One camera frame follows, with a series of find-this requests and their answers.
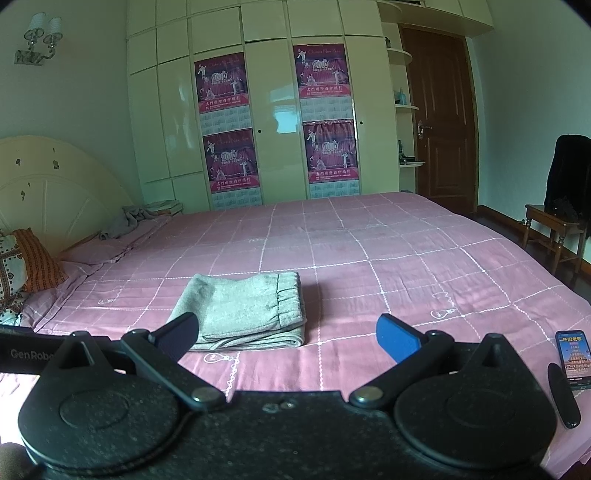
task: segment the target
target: cream headboard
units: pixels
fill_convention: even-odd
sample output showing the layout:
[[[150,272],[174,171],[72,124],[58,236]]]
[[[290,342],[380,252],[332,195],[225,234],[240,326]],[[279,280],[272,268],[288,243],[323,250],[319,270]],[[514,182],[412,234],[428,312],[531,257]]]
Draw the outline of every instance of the cream headboard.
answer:
[[[52,254],[106,227],[131,199],[94,158],[59,140],[0,140],[0,229],[31,227]]]

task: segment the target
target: gray blanket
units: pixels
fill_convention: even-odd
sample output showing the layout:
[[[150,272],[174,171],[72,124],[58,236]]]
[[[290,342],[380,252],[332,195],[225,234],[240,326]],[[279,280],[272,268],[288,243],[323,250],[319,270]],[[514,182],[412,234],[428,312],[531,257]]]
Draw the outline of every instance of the gray blanket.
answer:
[[[195,275],[167,321],[186,312],[199,319],[192,351],[261,350],[304,343],[306,315],[295,272],[244,280]]]
[[[108,238],[119,238],[126,233],[134,231],[138,227],[138,223],[142,220],[150,220],[156,218],[155,213],[149,212],[143,207],[130,205],[121,207],[119,215],[113,220],[111,225],[99,234],[101,240]]]

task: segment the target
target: chair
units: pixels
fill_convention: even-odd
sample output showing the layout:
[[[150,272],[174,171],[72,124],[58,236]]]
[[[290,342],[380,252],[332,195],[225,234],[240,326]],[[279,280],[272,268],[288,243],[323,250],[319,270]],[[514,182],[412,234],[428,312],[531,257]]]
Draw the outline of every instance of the chair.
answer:
[[[554,261],[552,262],[552,268],[550,273],[556,276],[556,268],[561,262],[568,262],[575,260],[574,273],[578,274],[581,270],[581,264],[583,263],[583,253],[585,250],[585,240],[587,238],[587,222],[568,222],[562,220],[556,215],[544,211],[544,205],[525,205],[527,221],[525,223],[525,233],[523,234],[523,241],[521,242],[521,248],[525,250],[528,243],[538,242],[547,248],[547,253],[554,252]],[[541,223],[542,225],[550,229],[550,241],[545,239],[531,239],[530,240],[530,228],[532,220]],[[565,258],[562,257],[562,250],[564,247],[564,238],[567,235],[578,233],[579,234],[579,247],[577,248],[576,255],[570,255]],[[558,242],[555,241],[556,234],[558,234]]]

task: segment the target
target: black jacket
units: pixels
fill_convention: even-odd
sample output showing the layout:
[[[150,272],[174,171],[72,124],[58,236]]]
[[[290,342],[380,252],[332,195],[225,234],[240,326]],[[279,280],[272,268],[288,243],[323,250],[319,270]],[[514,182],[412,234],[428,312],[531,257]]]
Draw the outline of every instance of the black jacket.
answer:
[[[567,218],[572,216],[568,215],[569,204],[578,220],[591,220],[591,139],[582,135],[558,138],[548,174],[545,210],[576,220]]]

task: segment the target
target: orange pillow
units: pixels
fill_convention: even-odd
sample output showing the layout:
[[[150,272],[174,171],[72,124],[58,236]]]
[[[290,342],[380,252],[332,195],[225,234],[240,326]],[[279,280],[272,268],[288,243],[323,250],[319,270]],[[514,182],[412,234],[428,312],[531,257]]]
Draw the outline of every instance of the orange pillow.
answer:
[[[53,260],[30,228],[15,230],[17,244],[25,259],[27,282],[24,291],[35,293],[55,288],[66,281],[61,265]]]

